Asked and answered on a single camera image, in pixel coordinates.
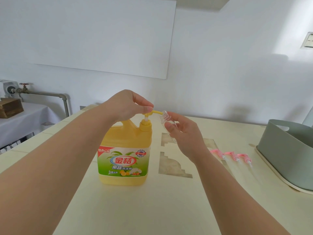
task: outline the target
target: forearm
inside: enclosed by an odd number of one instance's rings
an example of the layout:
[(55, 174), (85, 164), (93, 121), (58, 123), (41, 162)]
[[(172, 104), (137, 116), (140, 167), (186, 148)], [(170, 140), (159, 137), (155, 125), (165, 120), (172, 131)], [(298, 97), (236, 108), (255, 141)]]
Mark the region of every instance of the forearm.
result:
[(222, 235), (290, 235), (209, 151), (195, 165)]
[(1, 234), (53, 233), (115, 123), (106, 112), (104, 103), (81, 114), (0, 174)]

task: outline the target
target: white board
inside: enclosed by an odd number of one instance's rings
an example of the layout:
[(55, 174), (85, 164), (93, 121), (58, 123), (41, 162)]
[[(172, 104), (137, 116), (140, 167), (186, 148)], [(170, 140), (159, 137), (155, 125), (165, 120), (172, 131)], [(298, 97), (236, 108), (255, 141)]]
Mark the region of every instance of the white board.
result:
[(176, 1), (30, 1), (29, 62), (166, 79)]

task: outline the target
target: pink nozzle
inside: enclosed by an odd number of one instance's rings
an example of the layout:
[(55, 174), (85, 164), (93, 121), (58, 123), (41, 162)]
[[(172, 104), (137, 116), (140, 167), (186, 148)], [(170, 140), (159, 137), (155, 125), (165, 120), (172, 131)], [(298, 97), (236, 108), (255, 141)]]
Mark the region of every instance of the pink nozzle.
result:
[(218, 149), (214, 149), (214, 150), (211, 150), (210, 151), (211, 153), (216, 153), (220, 158), (224, 158), (225, 156), (224, 156), (224, 153), (222, 153), (220, 150), (218, 150)]
[(235, 152), (226, 152), (225, 154), (231, 155), (232, 158), (234, 159), (234, 161), (239, 161), (239, 160), (240, 160), (239, 157), (238, 157), (238, 155), (235, 154)]
[(252, 163), (252, 160), (248, 157), (247, 154), (238, 154), (240, 157), (244, 157), (246, 163)]

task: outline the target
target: clear plastic bottle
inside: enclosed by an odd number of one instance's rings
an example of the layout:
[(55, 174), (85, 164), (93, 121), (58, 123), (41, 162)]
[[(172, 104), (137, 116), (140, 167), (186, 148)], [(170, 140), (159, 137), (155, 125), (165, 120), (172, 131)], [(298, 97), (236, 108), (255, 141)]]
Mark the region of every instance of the clear plastic bottle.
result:
[[(162, 115), (160, 115), (160, 119), (161, 119), (161, 124), (163, 125), (163, 127), (165, 128), (165, 126), (164, 126), (164, 124), (166, 123), (166, 122), (170, 122), (171, 124), (173, 124), (176, 128), (177, 128), (177, 125), (176, 125), (176, 123), (175, 123), (175, 121), (172, 119), (172, 117), (164, 110), (164, 111), (162, 111)], [(176, 142), (176, 139), (174, 139), (174, 138), (172, 138), (171, 136), (170, 136), (170, 138), (172, 139), (172, 141), (174, 142), (174, 143), (177, 143)]]

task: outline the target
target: person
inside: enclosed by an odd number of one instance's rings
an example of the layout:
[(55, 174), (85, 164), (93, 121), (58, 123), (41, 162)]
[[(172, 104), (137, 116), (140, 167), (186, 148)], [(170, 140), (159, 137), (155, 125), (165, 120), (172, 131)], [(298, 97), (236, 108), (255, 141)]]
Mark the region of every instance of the person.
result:
[[(0, 234), (52, 234), (80, 185), (105, 133), (154, 105), (123, 90), (86, 111), (0, 174)], [(228, 173), (205, 146), (192, 120), (169, 112), (165, 127), (197, 167), (222, 235), (289, 234)]]

